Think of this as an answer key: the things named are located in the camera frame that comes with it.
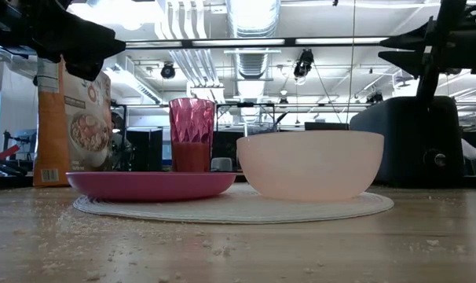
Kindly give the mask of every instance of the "ceramic bowl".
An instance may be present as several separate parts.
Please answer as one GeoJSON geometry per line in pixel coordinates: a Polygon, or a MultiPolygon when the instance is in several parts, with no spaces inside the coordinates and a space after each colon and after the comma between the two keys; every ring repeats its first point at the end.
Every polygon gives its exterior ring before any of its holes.
{"type": "Polygon", "coordinates": [[[364,192],[381,164],[384,137],[352,130],[258,134],[237,141],[245,177],[264,197],[347,200],[364,192]]]}

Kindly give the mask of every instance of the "pink plate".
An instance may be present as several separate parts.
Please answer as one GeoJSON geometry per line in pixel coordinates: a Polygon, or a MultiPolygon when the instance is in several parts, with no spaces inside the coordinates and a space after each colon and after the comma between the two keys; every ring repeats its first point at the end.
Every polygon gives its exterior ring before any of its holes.
{"type": "Polygon", "coordinates": [[[88,197],[116,201],[194,200],[216,196],[235,181],[234,173],[69,172],[68,182],[88,197]]]}

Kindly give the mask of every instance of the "ventilation duct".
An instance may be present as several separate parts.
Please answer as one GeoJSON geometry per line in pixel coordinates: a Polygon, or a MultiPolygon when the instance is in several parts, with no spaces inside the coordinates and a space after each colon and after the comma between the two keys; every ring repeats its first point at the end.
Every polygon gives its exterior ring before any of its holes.
{"type": "MultiPolygon", "coordinates": [[[[280,0],[226,0],[229,30],[234,38],[272,38],[280,16],[280,0]]],[[[243,79],[260,79],[266,73],[269,55],[264,53],[235,55],[236,73],[243,79]]],[[[264,91],[263,81],[239,81],[238,93],[258,97],[264,91]]]]}

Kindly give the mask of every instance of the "wooden table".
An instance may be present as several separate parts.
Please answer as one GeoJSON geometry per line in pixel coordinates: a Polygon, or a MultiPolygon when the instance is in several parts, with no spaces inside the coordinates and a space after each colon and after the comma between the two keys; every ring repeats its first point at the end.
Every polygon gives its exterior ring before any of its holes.
{"type": "Polygon", "coordinates": [[[0,191],[0,282],[476,282],[476,191],[372,191],[395,208],[263,226],[100,217],[73,209],[70,189],[0,191]]]}

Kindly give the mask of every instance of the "white placemat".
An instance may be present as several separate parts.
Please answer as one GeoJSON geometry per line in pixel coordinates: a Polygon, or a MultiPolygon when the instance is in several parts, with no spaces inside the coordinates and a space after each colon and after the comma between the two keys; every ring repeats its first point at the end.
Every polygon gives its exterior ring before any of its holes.
{"type": "Polygon", "coordinates": [[[352,200],[305,203],[271,200],[251,186],[236,184],[217,197],[160,204],[110,203],[80,196],[74,207],[98,215],[173,222],[265,224],[308,222],[371,215],[388,210],[394,202],[374,193],[362,193],[352,200]]]}

